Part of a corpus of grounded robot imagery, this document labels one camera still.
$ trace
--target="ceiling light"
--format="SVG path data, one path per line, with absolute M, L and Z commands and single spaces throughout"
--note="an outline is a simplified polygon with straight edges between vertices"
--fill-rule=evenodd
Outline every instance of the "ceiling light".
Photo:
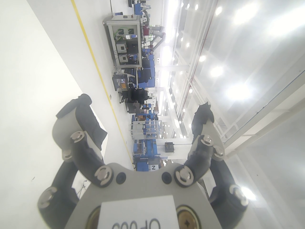
M 217 66 L 217 67 L 214 67 L 210 74 L 212 77 L 218 77 L 220 76 L 222 73 L 224 72 L 223 68 L 221 66 Z
M 227 91 L 227 96 L 233 100 L 243 100 L 251 95 L 249 88 L 244 84 L 234 85 Z
M 174 6 L 169 6 L 169 8 L 167 9 L 167 23 L 166 23 L 166 35 L 169 36 L 170 35 L 170 31 L 171 31 L 171 26 L 173 24 L 173 18 L 175 15 L 175 1 L 176 0 L 168 0 L 168 4 L 173 4 Z
M 218 8 L 215 10 L 215 15 L 219 15 L 221 12 L 222 12 L 222 7 L 218 7 Z
M 254 193 L 247 187 L 241 187 L 241 191 L 243 192 L 243 194 L 247 199 L 256 200 Z
M 274 20 L 270 27 L 270 33 L 275 36 L 284 35 L 303 24 L 305 24 L 305 7 L 294 9 Z
M 206 56 L 204 56 L 204 55 L 203 55 L 203 56 L 200 56 L 200 58 L 199 58 L 199 62 L 203 62 L 204 60 L 206 60 L 206 58 L 207 58 L 207 57 L 206 57 Z
M 179 128 L 180 127 L 179 121 L 177 119 L 174 119 L 174 122 L 175 122 L 176 127 Z
M 252 17 L 255 16 L 258 10 L 258 6 L 256 3 L 250 3 L 241 9 L 237 10 L 234 18 L 234 23 L 242 24 L 249 21 Z

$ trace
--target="white floor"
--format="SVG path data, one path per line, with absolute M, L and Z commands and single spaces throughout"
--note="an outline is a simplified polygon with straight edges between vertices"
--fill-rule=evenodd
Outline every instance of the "white floor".
M 103 20 L 111 15 L 110 0 L 74 1 L 107 93 L 111 95 L 112 106 L 108 102 L 71 0 L 27 0 L 81 90 L 92 98 L 92 107 L 109 135 L 105 154 L 106 163 L 117 162 L 132 169 L 130 159 L 132 141 L 128 132 L 131 119 L 124 105 L 119 104 L 118 93 L 115 92 L 112 84 L 114 67 L 102 24 Z M 127 0 L 111 0 L 111 2 L 113 13 L 132 13 Z M 118 123 L 114 118 L 112 107 Z
M 37 201 L 62 164 L 52 127 L 60 108 L 81 93 L 90 95 L 108 132 L 107 146 L 102 148 L 105 162 L 133 169 L 131 116 L 113 87 L 113 63 L 102 24 L 111 15 L 110 1 L 75 3 L 106 90 L 71 0 L 0 0 L 0 221 L 4 228 L 48 228 Z M 112 6 L 113 12 L 132 13 L 127 0 L 112 0 Z M 83 180 L 81 174 L 76 176 L 76 192 Z

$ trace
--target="ceiling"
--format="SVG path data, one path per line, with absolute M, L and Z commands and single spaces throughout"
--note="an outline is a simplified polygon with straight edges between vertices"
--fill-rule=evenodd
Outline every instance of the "ceiling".
M 231 152 L 256 134 L 248 130 L 262 130 L 303 98 L 293 94 L 305 83 L 305 0 L 177 1 L 172 38 L 161 48 L 160 62 L 188 67 L 166 74 L 172 111 L 182 121 L 182 135 L 192 135 L 194 112 L 209 101 L 222 141 L 226 147 L 234 143 Z M 167 46 L 171 57 L 162 58 Z M 173 136 L 175 130 L 166 132 Z

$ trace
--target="white pillar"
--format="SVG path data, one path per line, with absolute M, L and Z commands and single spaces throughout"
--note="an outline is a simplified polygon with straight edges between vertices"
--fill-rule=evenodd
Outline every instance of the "white pillar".
M 164 145 L 166 142 L 172 142 L 173 144 L 191 144 L 192 138 L 167 138 L 167 139 L 156 139 L 157 145 Z
M 165 143 L 172 142 L 174 144 L 174 153 L 165 152 Z M 168 138 L 168 139 L 156 139 L 157 151 L 160 154 L 161 159 L 187 159 L 188 153 L 192 147 L 192 139 L 186 138 Z
M 170 115 L 167 115 L 167 116 L 158 116 L 158 119 L 159 121 L 162 121 L 162 122 L 171 122 L 171 116 Z
M 165 152 L 164 145 L 157 145 L 158 154 L 160 154 L 161 159 L 187 159 L 188 153 L 191 150 L 191 144 L 175 144 L 174 153 Z
M 180 72 L 180 71 L 188 71 L 189 66 L 188 65 L 167 65 L 167 66 L 161 66 L 156 65 L 155 70 L 157 71 L 166 71 L 166 72 Z

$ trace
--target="white ceiling beam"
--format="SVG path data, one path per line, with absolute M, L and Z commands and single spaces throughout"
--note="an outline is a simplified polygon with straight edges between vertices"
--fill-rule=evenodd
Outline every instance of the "white ceiling beam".
M 251 127 L 258 123 L 263 117 L 274 110 L 280 103 L 292 95 L 297 89 L 305 84 L 305 71 L 303 71 L 299 76 L 297 76 L 288 86 L 286 86 L 277 96 L 275 96 L 265 107 L 263 107 L 253 118 L 251 118 L 243 127 L 241 127 L 234 135 L 232 135 L 225 143 L 224 147 L 228 148 L 233 142 L 235 142 L 241 135 L 245 134 Z M 271 123 L 275 124 L 276 120 L 283 118 L 284 116 L 292 116 L 292 109 L 289 112 L 283 113 L 280 117 L 276 118 Z M 247 144 L 251 141 L 255 141 L 259 136 L 253 136 L 247 140 Z

